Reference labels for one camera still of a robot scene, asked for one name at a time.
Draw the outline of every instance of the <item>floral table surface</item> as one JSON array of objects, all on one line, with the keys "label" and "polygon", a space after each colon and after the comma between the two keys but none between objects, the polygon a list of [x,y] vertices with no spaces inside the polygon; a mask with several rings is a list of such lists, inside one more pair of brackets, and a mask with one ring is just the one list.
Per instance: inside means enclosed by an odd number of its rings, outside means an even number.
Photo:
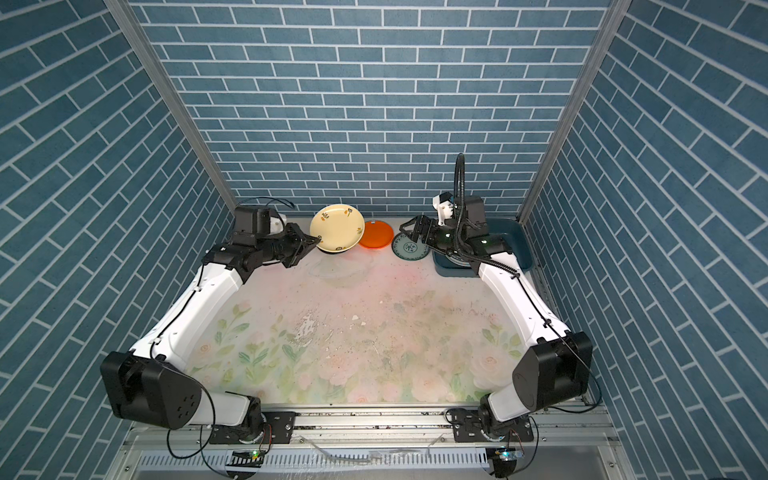
[{"label": "floral table surface", "polygon": [[265,403],[474,402],[511,382],[520,336],[479,278],[389,248],[311,252],[255,272],[187,373]]}]

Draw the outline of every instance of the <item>yellow plate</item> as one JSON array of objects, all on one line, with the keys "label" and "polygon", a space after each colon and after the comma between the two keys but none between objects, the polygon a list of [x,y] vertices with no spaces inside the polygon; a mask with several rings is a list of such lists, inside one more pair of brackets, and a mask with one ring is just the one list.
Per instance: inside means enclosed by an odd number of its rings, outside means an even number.
[{"label": "yellow plate", "polygon": [[323,238],[317,248],[338,253],[354,247],[365,228],[366,221],[356,208],[344,204],[329,205],[312,219],[310,235]]}]

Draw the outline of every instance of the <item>metal corner post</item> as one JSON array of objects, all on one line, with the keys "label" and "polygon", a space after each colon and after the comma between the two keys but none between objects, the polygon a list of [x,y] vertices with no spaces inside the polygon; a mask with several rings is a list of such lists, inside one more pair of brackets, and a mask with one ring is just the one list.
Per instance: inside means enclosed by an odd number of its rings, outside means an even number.
[{"label": "metal corner post", "polygon": [[168,73],[157,56],[157,52],[152,47],[149,37],[147,37],[144,29],[139,25],[138,18],[136,18],[133,9],[128,4],[128,0],[104,0],[104,3],[107,5],[120,30],[122,30],[123,35],[125,35],[128,43],[134,49],[134,53],[163,98],[170,114],[174,116],[179,124],[179,128],[190,142],[190,146],[195,151],[195,154],[197,154],[197,159],[205,168],[211,181],[213,181],[224,203],[227,204],[230,210],[234,210],[237,201],[229,184],[227,184],[227,180],[221,174],[214,156],[197,129],[197,125],[195,125],[192,117],[189,115],[187,108],[184,107],[181,96],[179,96],[173,82],[170,81],[170,77],[168,77]]},{"label": "metal corner post", "polygon": [[571,131],[571,127],[576,120],[576,115],[581,109],[584,99],[587,97],[589,87],[592,86],[594,78],[598,75],[598,69],[605,59],[608,47],[611,46],[611,42],[614,40],[616,31],[618,30],[621,21],[624,19],[624,14],[627,13],[630,3],[632,3],[632,0],[613,0],[611,6],[608,8],[601,23],[600,30],[598,30],[598,34],[594,39],[594,44],[592,45],[592,48],[589,49],[587,58],[584,60],[584,67],[581,69],[581,73],[576,80],[576,85],[571,92],[571,96],[568,98],[568,103],[563,109],[563,114],[558,123],[558,127],[552,134],[552,138],[544,153],[541,165],[539,165],[536,175],[533,177],[531,189],[528,191],[528,195],[526,195],[520,209],[518,222],[525,224],[531,216],[533,207],[541,194],[541,190],[544,188],[544,184],[554,167],[554,163],[558,159],[558,154],[560,154],[565,139]]}]

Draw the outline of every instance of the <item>red-orange plate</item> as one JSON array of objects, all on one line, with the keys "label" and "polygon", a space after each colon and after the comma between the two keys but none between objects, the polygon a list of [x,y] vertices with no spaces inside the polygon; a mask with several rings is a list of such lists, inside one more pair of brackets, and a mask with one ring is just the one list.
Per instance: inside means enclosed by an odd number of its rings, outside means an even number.
[{"label": "red-orange plate", "polygon": [[371,220],[366,222],[366,228],[362,232],[360,245],[365,248],[378,249],[384,248],[392,242],[395,236],[387,223],[381,220]]}]

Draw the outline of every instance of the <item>blue brick wall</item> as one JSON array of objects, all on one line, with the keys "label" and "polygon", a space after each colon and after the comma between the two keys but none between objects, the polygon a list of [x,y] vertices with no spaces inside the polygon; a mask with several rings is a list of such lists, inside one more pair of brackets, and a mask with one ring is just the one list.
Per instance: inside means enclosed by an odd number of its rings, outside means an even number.
[{"label": "blue brick wall", "polygon": [[257,3],[131,2],[239,197],[515,214],[609,1]]},{"label": "blue brick wall", "polygon": [[127,430],[101,360],[229,213],[101,0],[0,12],[0,478],[90,478]]},{"label": "blue brick wall", "polygon": [[634,0],[528,225],[640,478],[768,478],[767,25]]}]

